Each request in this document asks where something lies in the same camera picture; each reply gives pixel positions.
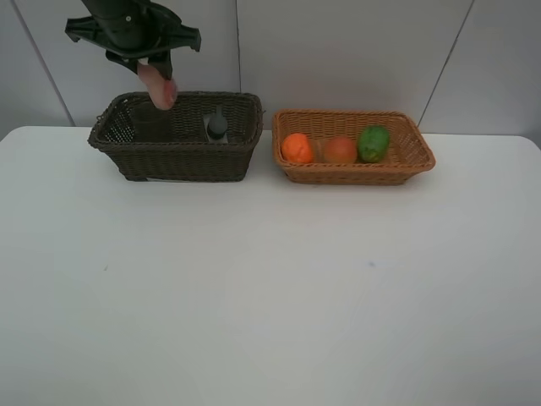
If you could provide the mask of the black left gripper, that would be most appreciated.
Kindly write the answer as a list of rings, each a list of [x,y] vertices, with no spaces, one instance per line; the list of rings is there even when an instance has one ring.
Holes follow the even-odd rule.
[[[164,80],[172,79],[171,50],[200,50],[200,32],[169,8],[153,2],[85,2],[88,17],[68,19],[65,33],[106,51],[109,62],[134,74],[145,59]]]

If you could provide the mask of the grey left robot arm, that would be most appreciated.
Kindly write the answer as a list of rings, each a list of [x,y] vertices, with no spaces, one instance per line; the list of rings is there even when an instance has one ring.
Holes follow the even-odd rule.
[[[164,80],[172,79],[171,51],[187,47],[200,51],[201,36],[171,9],[152,1],[85,1],[90,15],[68,19],[65,34],[106,51],[107,60],[133,73],[145,59]]]

